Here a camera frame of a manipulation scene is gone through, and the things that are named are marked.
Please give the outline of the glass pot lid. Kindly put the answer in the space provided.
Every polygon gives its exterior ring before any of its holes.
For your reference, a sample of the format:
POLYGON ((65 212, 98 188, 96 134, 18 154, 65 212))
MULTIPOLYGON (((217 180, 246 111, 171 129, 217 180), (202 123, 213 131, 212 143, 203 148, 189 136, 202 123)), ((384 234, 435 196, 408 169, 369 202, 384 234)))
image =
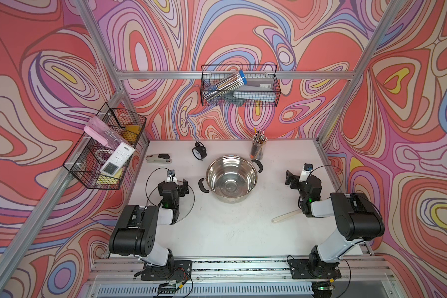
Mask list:
POLYGON ((149 194, 149 205, 158 206, 164 212, 159 215, 158 224, 175 225, 185 219, 195 205, 195 193, 189 186, 189 194, 184 197, 171 197, 171 182, 165 181, 149 194))

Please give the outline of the beige plastic ladle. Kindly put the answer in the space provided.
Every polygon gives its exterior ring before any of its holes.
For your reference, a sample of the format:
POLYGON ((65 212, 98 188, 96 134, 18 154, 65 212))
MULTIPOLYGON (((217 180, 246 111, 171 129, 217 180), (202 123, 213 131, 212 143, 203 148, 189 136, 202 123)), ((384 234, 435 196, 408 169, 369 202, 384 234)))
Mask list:
POLYGON ((278 216, 278 217, 275 217, 275 218, 271 219, 271 223, 272 224, 276 224, 276 223, 285 221, 286 219, 290 219, 291 217, 296 216, 296 215, 301 214, 301 213, 302 213, 302 211, 300 209, 297 209, 297 210, 285 213, 285 214, 283 214, 281 216, 278 216))

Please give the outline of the stainless steel pot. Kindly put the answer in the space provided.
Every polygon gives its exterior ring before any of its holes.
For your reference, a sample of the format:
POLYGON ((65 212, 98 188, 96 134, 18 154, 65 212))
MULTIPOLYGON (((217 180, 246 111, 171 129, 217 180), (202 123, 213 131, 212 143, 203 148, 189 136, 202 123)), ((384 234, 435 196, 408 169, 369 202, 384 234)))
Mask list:
POLYGON ((214 160, 198 182, 203 193, 212 193, 219 201, 236 204, 255 189, 264 166, 259 160, 246 160, 238 155, 225 155, 214 160))

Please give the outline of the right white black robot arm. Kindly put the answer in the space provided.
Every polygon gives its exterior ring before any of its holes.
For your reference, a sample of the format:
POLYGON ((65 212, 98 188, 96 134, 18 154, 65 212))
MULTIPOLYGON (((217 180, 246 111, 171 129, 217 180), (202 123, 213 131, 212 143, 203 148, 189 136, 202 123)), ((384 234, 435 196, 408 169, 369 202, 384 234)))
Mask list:
POLYGON ((381 237, 385 227, 382 216, 362 192, 333 192, 321 198, 322 182, 311 171, 301 175, 286 172, 285 185, 299 193, 298 207, 308 218, 333 217, 336 229, 307 258, 289 258, 293 279, 338 279, 341 257, 359 244, 381 237))

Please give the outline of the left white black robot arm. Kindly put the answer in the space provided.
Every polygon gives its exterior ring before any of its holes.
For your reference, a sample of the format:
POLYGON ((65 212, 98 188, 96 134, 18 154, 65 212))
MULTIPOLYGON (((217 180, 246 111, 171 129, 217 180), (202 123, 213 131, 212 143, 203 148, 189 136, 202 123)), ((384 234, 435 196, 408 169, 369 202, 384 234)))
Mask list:
POLYGON ((161 202, 154 206, 126 205, 114 227, 109 252, 122 257, 137 257, 144 262, 135 274, 143 281, 186 279, 190 262, 175 265, 173 252, 157 243, 159 225, 174 225, 180 216, 180 198, 189 194, 186 180, 181 183, 162 182, 158 185, 161 202))

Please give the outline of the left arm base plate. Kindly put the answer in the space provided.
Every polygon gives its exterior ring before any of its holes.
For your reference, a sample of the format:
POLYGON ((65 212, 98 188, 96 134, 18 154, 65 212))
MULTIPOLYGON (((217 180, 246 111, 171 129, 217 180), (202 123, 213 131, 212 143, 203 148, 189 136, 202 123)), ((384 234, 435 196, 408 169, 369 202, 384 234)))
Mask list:
POLYGON ((141 271, 142 281, 186 281, 191 277, 192 261, 178 260, 166 266, 145 265, 141 271))

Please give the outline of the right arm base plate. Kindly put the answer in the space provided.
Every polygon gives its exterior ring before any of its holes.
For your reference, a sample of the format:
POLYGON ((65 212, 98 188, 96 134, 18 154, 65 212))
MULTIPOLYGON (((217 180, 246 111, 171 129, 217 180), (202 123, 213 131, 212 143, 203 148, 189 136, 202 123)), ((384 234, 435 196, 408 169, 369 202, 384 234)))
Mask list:
POLYGON ((340 279, 339 263, 326 263, 316 259, 289 258, 289 270, 293 279, 340 279))

